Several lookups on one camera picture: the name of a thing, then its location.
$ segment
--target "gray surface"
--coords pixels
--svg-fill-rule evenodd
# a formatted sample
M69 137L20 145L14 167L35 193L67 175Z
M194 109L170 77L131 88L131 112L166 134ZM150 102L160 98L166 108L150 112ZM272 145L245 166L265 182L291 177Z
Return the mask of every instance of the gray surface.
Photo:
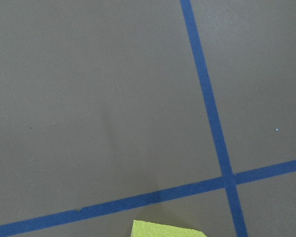
M207 237L234 237L228 209L224 190L218 190L15 236L130 237L136 219L201 230Z
M238 186L249 236L296 236L296 173Z
M218 176L179 2L0 1L0 224Z
M192 3L233 171L296 159L296 0Z
M296 0L192 5L233 171L296 159ZM0 224L219 176L179 1L0 0ZM296 173L238 188L250 236L296 236ZM235 236L224 190L19 236L136 218Z

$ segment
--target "sponge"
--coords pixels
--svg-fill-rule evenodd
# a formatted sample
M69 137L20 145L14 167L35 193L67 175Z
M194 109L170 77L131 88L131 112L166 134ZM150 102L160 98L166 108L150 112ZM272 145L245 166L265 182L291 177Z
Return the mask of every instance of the sponge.
M134 220L131 237L206 237L202 232Z

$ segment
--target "yellow-green sponge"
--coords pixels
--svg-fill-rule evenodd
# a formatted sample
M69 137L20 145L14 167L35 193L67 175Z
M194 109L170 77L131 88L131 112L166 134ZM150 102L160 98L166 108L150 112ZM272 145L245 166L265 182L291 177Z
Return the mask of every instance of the yellow-green sponge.
M131 237L206 237L202 232L134 220Z

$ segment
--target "blue tape line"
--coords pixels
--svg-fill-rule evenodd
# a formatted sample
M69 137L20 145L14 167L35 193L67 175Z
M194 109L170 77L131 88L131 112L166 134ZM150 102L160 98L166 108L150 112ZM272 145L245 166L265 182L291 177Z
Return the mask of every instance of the blue tape line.
M0 226L0 237L36 231L223 188L222 177Z
M241 173L235 174L234 178L236 181L236 184L244 184L249 183L252 181L260 180L260 179L266 179L286 173L291 173L296 171L296 160L281 163L281 164L275 164L270 165L267 167L249 170Z
M237 173L236 184L296 171L296 160ZM36 231L224 188L222 177L0 226L0 237Z
M194 56L198 78L203 92L207 116L214 139L217 157L222 171L222 177L227 193L230 211L232 214L232 219L235 225L235 230L238 237L246 237L248 236L247 228L244 222L235 180L233 179L233 173L229 161L227 147L222 133L221 122L219 120L214 93L210 78L208 76L205 57L203 54L201 41L198 35L198 30L190 0L181 0L181 6Z

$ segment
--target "floor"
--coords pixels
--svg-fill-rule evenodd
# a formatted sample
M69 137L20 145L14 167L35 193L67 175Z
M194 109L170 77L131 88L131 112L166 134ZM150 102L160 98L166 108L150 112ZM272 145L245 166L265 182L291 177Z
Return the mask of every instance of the floor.
M296 0L0 0L0 237L134 219L296 237Z

